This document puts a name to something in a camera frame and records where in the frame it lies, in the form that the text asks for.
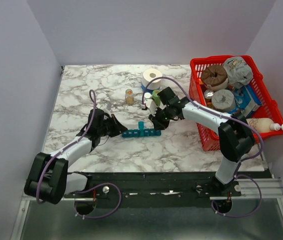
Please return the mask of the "teal weekly pill organizer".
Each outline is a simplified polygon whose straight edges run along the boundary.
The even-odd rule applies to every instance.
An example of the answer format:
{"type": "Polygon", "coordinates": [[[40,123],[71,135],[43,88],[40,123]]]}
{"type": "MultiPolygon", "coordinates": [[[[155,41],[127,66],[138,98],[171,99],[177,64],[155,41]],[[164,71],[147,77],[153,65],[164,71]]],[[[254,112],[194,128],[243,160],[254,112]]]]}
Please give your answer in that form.
{"type": "Polygon", "coordinates": [[[161,130],[154,128],[145,128],[144,122],[138,122],[138,129],[129,129],[121,134],[123,138],[146,138],[146,137],[159,137],[161,130]]]}

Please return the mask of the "green pill bottle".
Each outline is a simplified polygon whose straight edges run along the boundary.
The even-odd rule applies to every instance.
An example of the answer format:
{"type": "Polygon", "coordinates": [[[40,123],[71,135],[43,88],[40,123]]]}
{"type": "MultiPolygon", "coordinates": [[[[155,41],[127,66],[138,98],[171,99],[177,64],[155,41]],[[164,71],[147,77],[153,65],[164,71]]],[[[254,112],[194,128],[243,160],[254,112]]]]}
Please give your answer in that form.
{"type": "Polygon", "coordinates": [[[161,100],[160,100],[160,97],[158,95],[159,92],[160,92],[159,89],[156,89],[152,92],[152,99],[158,107],[161,105],[161,100]]]}

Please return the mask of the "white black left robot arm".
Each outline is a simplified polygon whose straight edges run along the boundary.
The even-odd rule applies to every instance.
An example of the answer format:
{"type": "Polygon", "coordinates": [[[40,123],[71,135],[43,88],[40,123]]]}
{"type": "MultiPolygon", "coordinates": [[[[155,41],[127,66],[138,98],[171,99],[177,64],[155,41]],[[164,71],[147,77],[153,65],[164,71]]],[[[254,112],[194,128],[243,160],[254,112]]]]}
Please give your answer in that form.
{"type": "Polygon", "coordinates": [[[116,137],[128,130],[114,114],[93,109],[88,122],[66,146],[52,153],[38,153],[32,163],[24,185],[24,194],[36,198],[40,203],[57,204],[65,194],[76,192],[88,197],[93,190],[87,177],[70,177],[68,168],[81,157],[92,152],[102,137],[116,137]]]}

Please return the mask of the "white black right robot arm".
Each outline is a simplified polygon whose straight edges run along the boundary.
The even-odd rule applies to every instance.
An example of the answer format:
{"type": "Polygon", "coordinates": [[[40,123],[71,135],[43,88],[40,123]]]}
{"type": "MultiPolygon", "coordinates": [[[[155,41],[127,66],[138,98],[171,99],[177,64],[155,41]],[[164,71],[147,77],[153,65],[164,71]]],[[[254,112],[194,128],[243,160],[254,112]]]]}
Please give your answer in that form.
{"type": "Polygon", "coordinates": [[[170,121],[189,120],[200,124],[218,135],[222,162],[211,184],[212,192],[223,196],[230,190],[230,183],[235,179],[240,160],[255,145],[252,128],[241,114],[222,113],[193,101],[189,96],[179,98],[170,87],[161,90],[159,97],[164,108],[156,105],[152,99],[143,100],[149,110],[149,120],[156,131],[168,128],[170,121]]]}

